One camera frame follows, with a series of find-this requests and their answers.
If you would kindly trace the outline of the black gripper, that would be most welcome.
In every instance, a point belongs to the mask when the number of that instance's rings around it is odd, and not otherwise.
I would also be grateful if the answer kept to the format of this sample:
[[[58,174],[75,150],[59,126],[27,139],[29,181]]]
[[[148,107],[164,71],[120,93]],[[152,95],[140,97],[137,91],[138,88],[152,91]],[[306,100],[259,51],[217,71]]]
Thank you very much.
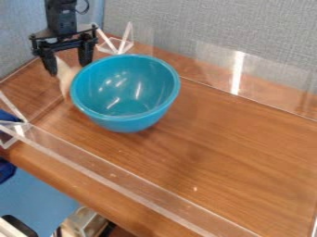
[[[93,62],[94,46],[98,43],[97,29],[96,23],[79,24],[77,32],[58,34],[46,28],[29,36],[33,54],[42,57],[45,68],[53,76],[58,75],[58,60],[54,52],[77,48],[81,66],[86,67]]]

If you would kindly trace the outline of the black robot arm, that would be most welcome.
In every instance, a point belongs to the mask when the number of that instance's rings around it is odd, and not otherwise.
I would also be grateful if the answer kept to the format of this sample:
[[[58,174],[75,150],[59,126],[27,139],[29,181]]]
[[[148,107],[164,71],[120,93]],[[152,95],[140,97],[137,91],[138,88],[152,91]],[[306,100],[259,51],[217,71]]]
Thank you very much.
[[[78,49],[78,60],[82,67],[93,62],[94,47],[98,44],[98,26],[77,24],[77,15],[90,10],[77,10],[77,0],[45,0],[47,28],[29,36],[33,54],[42,59],[43,66],[53,76],[58,75],[59,66],[55,53]]]

